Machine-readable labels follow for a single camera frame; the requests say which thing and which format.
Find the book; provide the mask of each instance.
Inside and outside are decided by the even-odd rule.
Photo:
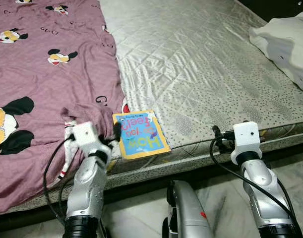
[[[121,154],[136,159],[171,151],[153,111],[113,114],[121,123]]]

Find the dark bed frame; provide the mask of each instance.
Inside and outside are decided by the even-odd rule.
[[[293,17],[303,11],[303,0],[239,1],[267,22],[272,18]]]

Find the red marking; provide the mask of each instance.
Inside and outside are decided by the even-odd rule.
[[[123,110],[123,113],[130,113],[128,104],[126,104],[122,110]]]
[[[201,212],[200,214],[204,219],[206,219],[206,214],[204,212]]]

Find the floor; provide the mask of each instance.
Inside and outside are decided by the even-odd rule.
[[[303,231],[303,153],[272,162],[285,185]],[[242,182],[231,175],[199,182],[198,198],[216,238],[259,238]],[[103,220],[113,238],[160,238],[167,216],[166,190],[128,198],[104,208]],[[0,233],[0,238],[61,238],[56,220]]]

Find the white connector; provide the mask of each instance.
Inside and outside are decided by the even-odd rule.
[[[234,164],[238,164],[236,157],[246,151],[254,151],[259,157],[262,152],[259,148],[260,139],[258,125],[255,122],[248,121],[233,125],[235,135],[235,150],[231,153],[231,159]]]
[[[102,151],[105,152],[108,156],[108,162],[110,161],[112,150],[110,149],[110,147],[100,142],[100,140],[98,139],[97,130],[92,122],[88,121],[74,126],[73,134],[76,143],[84,152],[85,157],[87,157],[90,153]]]

